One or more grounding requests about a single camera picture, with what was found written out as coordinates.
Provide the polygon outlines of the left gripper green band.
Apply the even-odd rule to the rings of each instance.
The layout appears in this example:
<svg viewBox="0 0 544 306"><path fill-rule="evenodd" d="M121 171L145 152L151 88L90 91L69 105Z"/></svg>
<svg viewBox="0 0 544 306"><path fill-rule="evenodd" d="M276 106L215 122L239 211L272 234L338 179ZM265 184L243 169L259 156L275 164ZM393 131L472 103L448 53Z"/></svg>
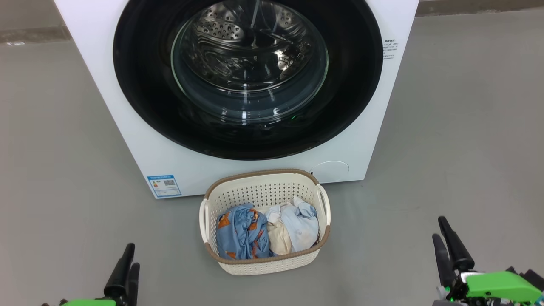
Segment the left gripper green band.
<svg viewBox="0 0 544 306"><path fill-rule="evenodd" d="M135 244L128 243L106 283L105 297L93 300L62 299L58 306L137 306L140 264L132 265L134 252Z"/></svg>

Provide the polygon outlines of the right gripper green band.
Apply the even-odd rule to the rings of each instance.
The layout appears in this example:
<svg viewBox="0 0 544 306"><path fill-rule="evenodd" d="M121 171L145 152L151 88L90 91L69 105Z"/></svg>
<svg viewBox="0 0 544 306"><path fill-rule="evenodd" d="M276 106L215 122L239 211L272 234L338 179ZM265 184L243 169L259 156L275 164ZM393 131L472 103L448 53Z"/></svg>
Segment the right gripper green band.
<svg viewBox="0 0 544 306"><path fill-rule="evenodd" d="M542 306L543 277L534 270L518 273L513 267L498 272L474 271L474 259L445 216L438 217L439 234L433 234L441 285L435 306Z"/></svg>

